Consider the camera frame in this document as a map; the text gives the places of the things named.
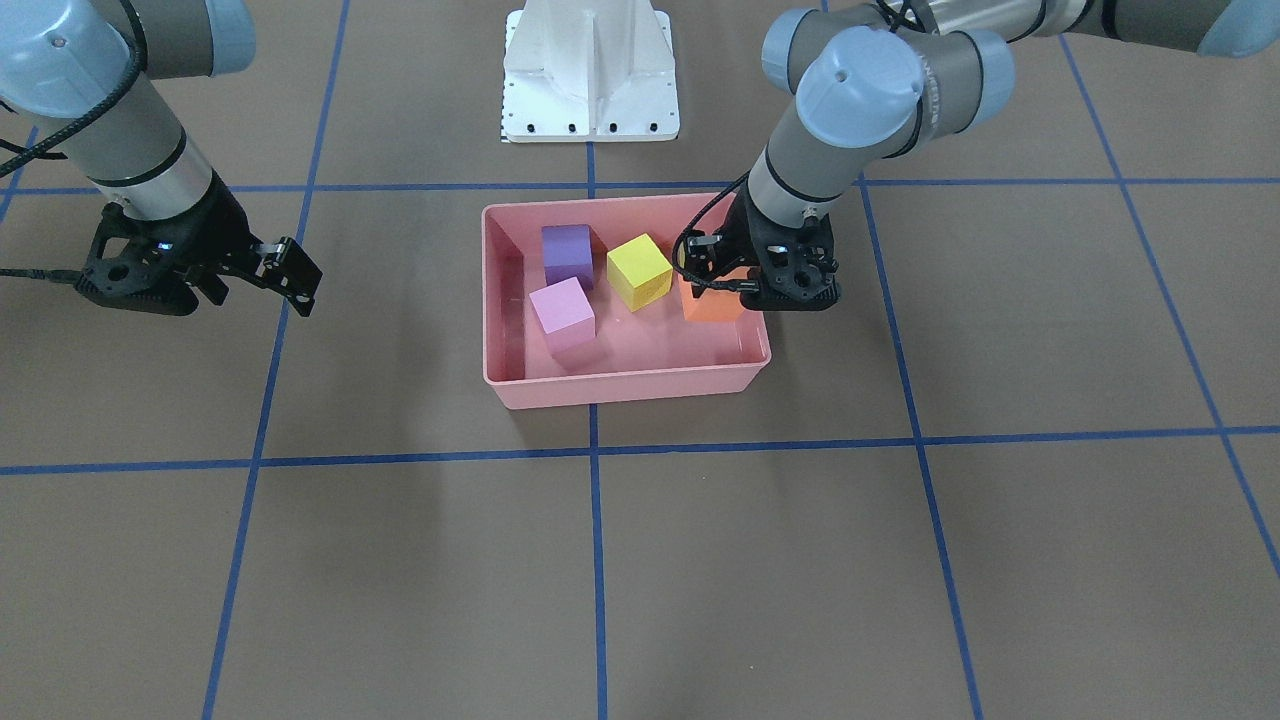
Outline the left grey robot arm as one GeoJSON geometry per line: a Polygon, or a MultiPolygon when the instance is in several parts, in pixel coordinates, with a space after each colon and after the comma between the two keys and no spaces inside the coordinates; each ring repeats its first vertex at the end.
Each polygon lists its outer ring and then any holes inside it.
{"type": "Polygon", "coordinates": [[[865,168],[998,114],[1011,46],[1083,33],[1201,56],[1244,58],[1277,40],[1275,1],[865,1],[796,9],[768,29],[762,69],[792,101],[710,233],[690,222],[675,273],[694,299],[755,311],[819,311],[841,295],[829,210],[865,168]]]}

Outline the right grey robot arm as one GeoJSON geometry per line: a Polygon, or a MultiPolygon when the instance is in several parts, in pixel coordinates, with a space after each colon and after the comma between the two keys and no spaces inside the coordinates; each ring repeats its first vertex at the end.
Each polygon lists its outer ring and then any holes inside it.
{"type": "Polygon", "coordinates": [[[31,269],[101,306],[186,316],[220,305],[227,278],[314,310],[323,272],[291,237],[259,240],[156,90],[159,79],[247,69],[257,35],[243,1],[5,1],[3,105],[44,136],[12,145],[9,176],[74,164],[106,205],[79,270],[31,269]]]}

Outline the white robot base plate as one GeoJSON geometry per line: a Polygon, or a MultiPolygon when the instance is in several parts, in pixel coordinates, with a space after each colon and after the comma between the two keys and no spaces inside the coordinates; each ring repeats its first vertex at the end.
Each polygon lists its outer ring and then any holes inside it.
{"type": "Polygon", "coordinates": [[[649,1],[527,1],[504,22],[500,140],[634,143],[678,137],[669,14],[649,1]]]}

